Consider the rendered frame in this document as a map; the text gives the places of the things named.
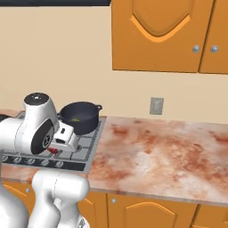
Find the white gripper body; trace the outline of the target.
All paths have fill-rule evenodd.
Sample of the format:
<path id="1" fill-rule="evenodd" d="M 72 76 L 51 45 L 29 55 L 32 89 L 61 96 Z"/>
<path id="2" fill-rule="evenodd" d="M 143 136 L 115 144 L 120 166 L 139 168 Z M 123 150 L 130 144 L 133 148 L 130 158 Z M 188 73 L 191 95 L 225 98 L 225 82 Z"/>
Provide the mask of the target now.
<path id="1" fill-rule="evenodd" d="M 75 134 L 56 134 L 53 138 L 53 147 L 60 151 L 75 152 L 77 150 L 77 137 Z"/>

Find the dark blue cooking pot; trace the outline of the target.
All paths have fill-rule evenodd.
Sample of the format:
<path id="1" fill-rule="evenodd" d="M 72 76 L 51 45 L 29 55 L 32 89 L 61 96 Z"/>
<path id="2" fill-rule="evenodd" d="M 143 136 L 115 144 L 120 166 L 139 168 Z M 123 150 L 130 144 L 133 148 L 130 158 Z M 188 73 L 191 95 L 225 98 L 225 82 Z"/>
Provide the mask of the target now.
<path id="1" fill-rule="evenodd" d="M 98 126 L 101 105 L 91 102 L 73 102 L 64 106 L 58 113 L 58 118 L 74 128 L 76 135 L 89 134 Z"/>

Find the grey hob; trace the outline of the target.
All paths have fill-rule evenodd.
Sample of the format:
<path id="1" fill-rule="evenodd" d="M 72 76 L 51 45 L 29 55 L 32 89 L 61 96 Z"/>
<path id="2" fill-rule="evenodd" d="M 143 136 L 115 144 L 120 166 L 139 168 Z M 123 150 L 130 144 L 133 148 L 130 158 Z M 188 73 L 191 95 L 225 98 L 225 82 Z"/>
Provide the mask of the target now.
<path id="1" fill-rule="evenodd" d="M 20 152 L 6 151 L 4 155 L 8 156 L 8 159 L 3 162 L 3 164 L 8 166 L 32 167 L 39 169 L 61 169 L 88 174 L 102 134 L 105 120 L 106 118 L 100 117 L 99 124 L 93 132 L 77 136 L 77 150 L 75 152 L 58 151 L 56 154 L 52 154 L 50 151 L 44 151 L 37 156 L 30 156 Z M 21 157 L 21 162 L 19 164 L 13 162 L 17 157 Z M 33 165 L 28 165 L 28 159 L 35 159 L 35 163 Z M 49 160 L 49 164 L 46 167 L 41 165 L 41 162 L 44 159 Z M 57 161 L 63 161 L 64 164 L 61 168 L 55 166 Z"/>

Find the orange base cupboard door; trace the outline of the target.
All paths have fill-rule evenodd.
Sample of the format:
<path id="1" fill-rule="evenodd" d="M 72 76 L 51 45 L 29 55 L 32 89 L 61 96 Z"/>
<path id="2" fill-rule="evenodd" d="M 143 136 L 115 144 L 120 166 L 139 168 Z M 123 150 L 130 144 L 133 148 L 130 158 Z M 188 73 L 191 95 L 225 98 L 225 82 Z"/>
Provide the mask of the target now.
<path id="1" fill-rule="evenodd" d="M 86 198 L 78 203 L 78 208 L 90 228 L 108 228 L 105 193 L 90 191 Z"/>
<path id="2" fill-rule="evenodd" d="M 191 228 L 228 228 L 228 207 L 198 205 Z"/>
<path id="3" fill-rule="evenodd" d="M 190 228 L 197 208 L 191 203 L 110 193 L 107 203 L 109 228 Z"/>
<path id="4" fill-rule="evenodd" d="M 0 182 L 0 222 L 7 227 L 25 225 L 35 205 L 36 196 L 27 183 Z"/>

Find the dark range hood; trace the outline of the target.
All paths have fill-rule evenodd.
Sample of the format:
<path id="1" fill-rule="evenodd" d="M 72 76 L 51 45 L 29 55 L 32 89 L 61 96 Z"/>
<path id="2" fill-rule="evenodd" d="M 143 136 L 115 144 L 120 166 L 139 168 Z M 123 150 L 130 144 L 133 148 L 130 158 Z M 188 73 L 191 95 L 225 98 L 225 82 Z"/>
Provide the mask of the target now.
<path id="1" fill-rule="evenodd" d="M 0 6 L 110 6 L 111 0 L 0 0 Z"/>

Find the grey wall outlet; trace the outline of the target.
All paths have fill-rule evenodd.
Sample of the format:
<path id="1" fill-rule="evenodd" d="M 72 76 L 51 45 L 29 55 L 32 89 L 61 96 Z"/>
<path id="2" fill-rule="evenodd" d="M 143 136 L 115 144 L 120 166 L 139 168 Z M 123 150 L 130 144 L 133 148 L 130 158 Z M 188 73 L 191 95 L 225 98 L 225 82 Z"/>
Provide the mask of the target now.
<path id="1" fill-rule="evenodd" d="M 151 98 L 151 106 L 150 106 L 150 114 L 151 115 L 161 115 L 163 111 L 163 98 L 152 97 Z"/>

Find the orange arched wall cupboard door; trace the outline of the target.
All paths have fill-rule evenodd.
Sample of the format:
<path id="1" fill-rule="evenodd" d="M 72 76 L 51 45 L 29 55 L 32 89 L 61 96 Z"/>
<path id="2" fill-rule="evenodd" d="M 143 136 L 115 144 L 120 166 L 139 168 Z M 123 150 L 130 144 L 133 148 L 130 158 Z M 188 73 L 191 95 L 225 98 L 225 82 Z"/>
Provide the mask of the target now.
<path id="1" fill-rule="evenodd" d="M 112 0 L 112 67 L 196 72 L 214 0 Z M 193 46 L 200 51 L 194 53 Z"/>

